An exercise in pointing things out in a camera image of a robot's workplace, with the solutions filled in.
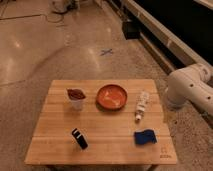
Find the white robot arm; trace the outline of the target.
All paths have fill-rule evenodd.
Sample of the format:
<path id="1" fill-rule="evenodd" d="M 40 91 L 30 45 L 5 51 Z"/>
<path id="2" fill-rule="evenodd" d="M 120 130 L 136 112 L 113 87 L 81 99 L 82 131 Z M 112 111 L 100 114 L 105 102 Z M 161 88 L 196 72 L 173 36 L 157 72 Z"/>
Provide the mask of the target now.
<path id="1" fill-rule="evenodd" d="M 208 85 L 210 69 L 196 63 L 171 72 L 167 78 L 164 102 L 170 110 L 181 109 L 187 101 L 213 116 L 213 87 Z"/>

